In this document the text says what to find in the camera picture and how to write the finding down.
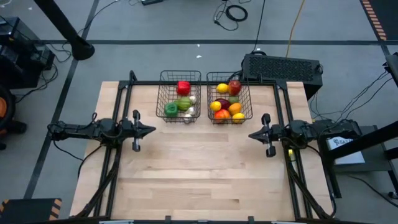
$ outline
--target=wooden tabletop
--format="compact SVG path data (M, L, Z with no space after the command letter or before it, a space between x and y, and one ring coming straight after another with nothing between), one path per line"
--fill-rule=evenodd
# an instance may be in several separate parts
M117 82L103 82L96 107L98 119L112 117L117 86ZM294 119L311 122L302 83L288 83L288 88ZM133 86L129 110L139 110L141 122L155 126L156 131L140 141L141 152L132 150L132 139L124 142L112 219L163 220L171 215L173 220L247 220L248 216L257 221L294 220L281 145L276 142L276 156L267 158L266 146L248 138L261 129L264 113L271 115L271 124L278 123L271 86L250 87L253 118L241 125L212 125L207 117L205 86L196 123L165 123L155 114L157 91L158 86ZM282 92L280 96L284 108ZM98 144L90 141L86 155ZM104 152L105 148L85 162L71 215L82 210L98 188ZM302 150L302 160L309 191L331 213L319 156ZM302 194L298 188L297 192L300 213L305 217ZM101 214L107 198L106 192Z

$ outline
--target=yellow cable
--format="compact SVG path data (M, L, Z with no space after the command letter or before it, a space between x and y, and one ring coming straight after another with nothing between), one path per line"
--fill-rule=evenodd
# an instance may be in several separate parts
M290 43L292 41L293 30L294 30L294 27L296 26L297 19L299 19L299 16L300 16L301 10L303 9L304 3L305 3L305 0L303 0L301 2L301 6L300 6L300 9L298 10L298 13L297 13L297 16L296 16L296 20L294 20L294 23L293 23L293 26L292 26L292 30L290 31L289 43L287 44L286 57L289 55L289 49L290 49Z

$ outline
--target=garlic bulb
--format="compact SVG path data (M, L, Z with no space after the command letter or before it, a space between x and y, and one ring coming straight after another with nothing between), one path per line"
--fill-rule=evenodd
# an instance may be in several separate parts
M185 122L185 124L193 122L192 115L190 115L190 114L184 115L184 122Z
M195 115L195 108L193 106L191 106L190 108L188 108L186 110L185 114L189 114L191 116Z
M197 103L197 98L195 96L190 96L189 99L191 100L192 104Z

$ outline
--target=lemon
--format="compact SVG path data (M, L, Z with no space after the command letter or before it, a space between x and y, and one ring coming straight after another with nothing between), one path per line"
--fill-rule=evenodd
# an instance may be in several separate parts
M225 84L225 83L218 84L218 86L217 86L217 92L219 92L219 93L226 93L226 92L228 92L228 85Z
M244 114L242 113L236 113L234 116L232 116L232 121L234 123L242 123L244 119Z
M210 109L213 111L219 111L221 109L221 103L219 101L214 101L210 104Z

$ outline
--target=orange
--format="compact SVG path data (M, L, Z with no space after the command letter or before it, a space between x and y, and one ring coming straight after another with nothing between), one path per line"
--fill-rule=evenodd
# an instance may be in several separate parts
M229 108L228 108L228 111L231 115L240 113L241 110L242 110L242 104L240 104L240 103L234 103L231 106L229 106Z

